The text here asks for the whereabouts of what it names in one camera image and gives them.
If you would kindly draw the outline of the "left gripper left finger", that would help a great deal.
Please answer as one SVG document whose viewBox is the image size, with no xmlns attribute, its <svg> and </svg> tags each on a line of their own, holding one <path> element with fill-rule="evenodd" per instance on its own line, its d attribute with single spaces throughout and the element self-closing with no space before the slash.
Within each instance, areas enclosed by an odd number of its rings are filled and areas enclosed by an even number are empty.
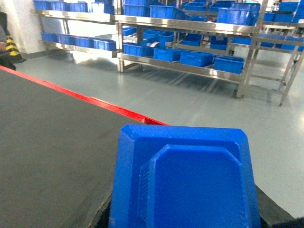
<svg viewBox="0 0 304 228">
<path fill-rule="evenodd" d="M 89 228 L 107 228 L 110 220 L 113 187 L 110 187 L 101 198 L 97 212 L 94 214 Z"/>
</svg>

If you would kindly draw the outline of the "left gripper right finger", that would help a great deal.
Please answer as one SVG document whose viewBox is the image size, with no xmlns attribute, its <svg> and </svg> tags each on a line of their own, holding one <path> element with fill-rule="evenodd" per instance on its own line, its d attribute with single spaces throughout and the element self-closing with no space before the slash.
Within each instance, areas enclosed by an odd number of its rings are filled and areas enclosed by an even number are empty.
<svg viewBox="0 0 304 228">
<path fill-rule="evenodd" d="M 294 218 L 256 186 L 263 228 L 303 228 L 304 218 Z"/>
</svg>

